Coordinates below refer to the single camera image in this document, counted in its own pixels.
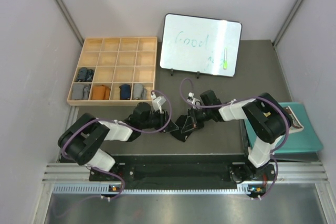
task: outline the whiteboard stand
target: whiteboard stand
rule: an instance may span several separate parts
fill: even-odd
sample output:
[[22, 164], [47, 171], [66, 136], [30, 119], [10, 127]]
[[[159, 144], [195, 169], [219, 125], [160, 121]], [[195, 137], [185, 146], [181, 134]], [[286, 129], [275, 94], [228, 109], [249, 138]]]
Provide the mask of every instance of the whiteboard stand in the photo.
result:
[[233, 77], [242, 34], [241, 23], [167, 14], [160, 66], [174, 70]]

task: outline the wooden shelf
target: wooden shelf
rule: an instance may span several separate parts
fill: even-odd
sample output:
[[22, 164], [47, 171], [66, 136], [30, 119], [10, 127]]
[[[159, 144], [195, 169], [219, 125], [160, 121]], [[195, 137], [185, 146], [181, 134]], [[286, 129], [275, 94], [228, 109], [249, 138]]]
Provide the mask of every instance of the wooden shelf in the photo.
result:
[[[67, 102], [74, 106], [151, 103], [150, 93], [155, 89], [157, 43], [158, 39], [156, 37], [86, 39], [75, 70]], [[92, 82], [76, 82], [78, 72], [83, 67], [94, 71]], [[146, 100], [133, 99], [134, 83], [143, 84], [147, 90]], [[85, 87], [90, 87], [88, 100], [71, 99], [74, 84], [83, 84]], [[130, 100], [120, 100], [119, 86], [123, 84], [131, 86]], [[97, 93], [92, 97], [93, 89], [98, 91], [104, 88], [107, 91], [110, 89], [108, 99], [104, 97], [105, 100], [96, 100], [96, 98], [102, 98], [102, 96], [97, 96]]]

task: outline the folded orange cloth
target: folded orange cloth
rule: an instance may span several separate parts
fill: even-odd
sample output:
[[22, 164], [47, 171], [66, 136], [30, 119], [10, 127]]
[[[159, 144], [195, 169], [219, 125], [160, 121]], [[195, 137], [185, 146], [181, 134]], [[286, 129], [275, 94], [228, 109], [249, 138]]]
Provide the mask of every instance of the folded orange cloth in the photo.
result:
[[105, 98], [105, 90], [106, 90], [106, 87], [104, 85], [93, 86], [92, 87], [92, 97], [91, 97], [91, 100], [104, 100], [104, 98]]
[[110, 93], [111, 93], [111, 89], [108, 87], [105, 87], [105, 97], [104, 100], [109, 100], [110, 99]]

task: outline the green marker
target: green marker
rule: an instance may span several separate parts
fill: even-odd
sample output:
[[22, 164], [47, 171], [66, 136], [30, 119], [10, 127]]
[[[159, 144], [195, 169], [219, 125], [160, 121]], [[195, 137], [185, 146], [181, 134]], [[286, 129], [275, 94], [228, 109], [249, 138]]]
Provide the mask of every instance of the green marker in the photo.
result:
[[224, 48], [224, 64], [223, 68], [227, 69], [227, 54], [226, 54], [226, 48]]

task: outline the book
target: book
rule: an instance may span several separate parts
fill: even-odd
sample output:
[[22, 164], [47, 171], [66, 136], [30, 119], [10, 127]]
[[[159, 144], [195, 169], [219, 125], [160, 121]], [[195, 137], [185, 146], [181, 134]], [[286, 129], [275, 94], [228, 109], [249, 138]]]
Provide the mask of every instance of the book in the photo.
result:
[[[288, 110], [291, 111], [291, 117], [295, 120], [295, 123], [293, 123], [290, 130], [295, 131], [295, 133], [289, 134], [286, 143], [282, 148], [277, 150], [276, 153], [309, 153], [322, 150], [323, 145], [309, 121], [307, 112], [304, 108], [305, 106], [298, 102], [284, 102], [280, 103], [280, 105], [285, 109], [286, 107], [289, 107]], [[248, 120], [244, 120], [244, 122], [249, 142], [253, 148], [257, 135], [250, 122]]]

